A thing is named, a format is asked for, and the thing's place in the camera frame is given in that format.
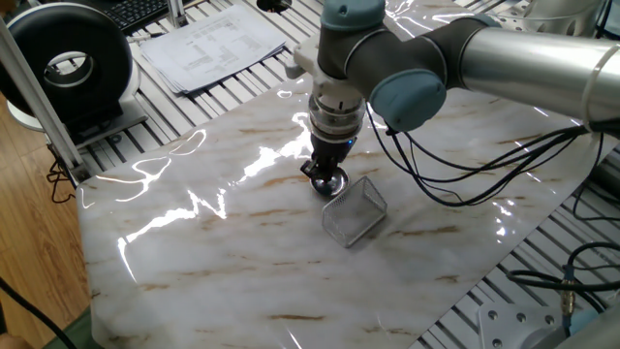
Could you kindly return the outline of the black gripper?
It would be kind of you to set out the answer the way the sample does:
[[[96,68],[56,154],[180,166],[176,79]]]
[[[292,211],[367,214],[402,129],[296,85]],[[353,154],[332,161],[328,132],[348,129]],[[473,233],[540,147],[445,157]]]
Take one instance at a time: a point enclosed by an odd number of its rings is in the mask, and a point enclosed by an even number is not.
[[[319,137],[312,135],[312,155],[313,160],[306,160],[300,167],[300,170],[306,175],[311,183],[317,183],[319,181],[345,181],[346,172],[340,167],[339,163],[342,163],[353,146],[357,141],[357,137],[353,137],[348,140],[341,140],[337,143],[330,143],[320,139]],[[317,161],[321,160],[335,160],[329,165],[330,171],[322,168]]]

